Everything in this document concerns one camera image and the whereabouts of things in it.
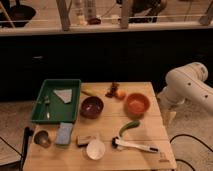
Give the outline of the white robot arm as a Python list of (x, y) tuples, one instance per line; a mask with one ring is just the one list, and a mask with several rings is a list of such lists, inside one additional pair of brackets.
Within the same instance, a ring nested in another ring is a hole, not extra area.
[(170, 70), (165, 76), (166, 86), (158, 94), (162, 106), (169, 109), (188, 99), (213, 115), (213, 88), (205, 84), (207, 78), (207, 67), (200, 62)]

